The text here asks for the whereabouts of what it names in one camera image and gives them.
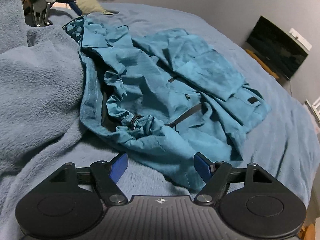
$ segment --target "fleece blanket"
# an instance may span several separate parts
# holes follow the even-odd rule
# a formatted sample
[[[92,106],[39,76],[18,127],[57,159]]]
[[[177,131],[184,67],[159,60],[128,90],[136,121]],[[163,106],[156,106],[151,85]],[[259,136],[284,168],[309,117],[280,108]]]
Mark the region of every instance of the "fleece blanket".
[[[8,212],[27,193],[22,181],[57,160],[85,129],[78,118],[84,74],[76,42],[58,25],[26,25],[21,0],[0,0],[0,37],[1,232]],[[16,180],[32,158],[41,161]],[[0,239],[10,238],[0,233]]]

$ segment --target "olive pillow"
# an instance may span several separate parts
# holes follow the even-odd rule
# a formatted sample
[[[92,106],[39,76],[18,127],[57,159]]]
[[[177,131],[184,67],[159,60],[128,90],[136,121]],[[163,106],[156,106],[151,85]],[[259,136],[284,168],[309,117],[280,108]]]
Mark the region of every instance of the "olive pillow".
[[[105,15],[111,15],[113,12],[109,12],[102,8],[97,0],[76,0],[77,6],[82,10],[83,15],[87,15],[92,12],[100,12]]]

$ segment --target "metal screw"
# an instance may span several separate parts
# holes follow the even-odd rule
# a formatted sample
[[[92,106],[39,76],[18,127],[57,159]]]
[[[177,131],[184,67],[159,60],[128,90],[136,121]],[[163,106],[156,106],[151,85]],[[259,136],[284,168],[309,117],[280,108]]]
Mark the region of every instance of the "metal screw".
[[[212,201],[212,197],[209,195],[202,194],[197,197],[197,200],[202,203],[208,203]]]
[[[114,194],[109,198],[109,200],[113,203],[121,203],[122,201],[125,200],[125,198],[122,195]]]

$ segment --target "controller logo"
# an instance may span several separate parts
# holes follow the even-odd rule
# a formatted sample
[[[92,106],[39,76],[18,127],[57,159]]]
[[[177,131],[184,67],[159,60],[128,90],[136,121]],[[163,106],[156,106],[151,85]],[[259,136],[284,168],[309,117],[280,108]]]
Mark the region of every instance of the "controller logo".
[[[156,200],[159,204],[163,204],[164,202],[167,202],[167,200],[163,199],[163,198],[159,198]]]

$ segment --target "controller grip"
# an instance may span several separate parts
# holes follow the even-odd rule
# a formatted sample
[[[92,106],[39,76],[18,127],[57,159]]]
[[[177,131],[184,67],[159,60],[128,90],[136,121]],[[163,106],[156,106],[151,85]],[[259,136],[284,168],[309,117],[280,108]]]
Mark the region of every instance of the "controller grip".
[[[189,196],[133,196],[111,207],[92,231],[73,240],[248,240],[229,228],[214,208],[198,206]],[[299,240],[296,236],[290,240]]]

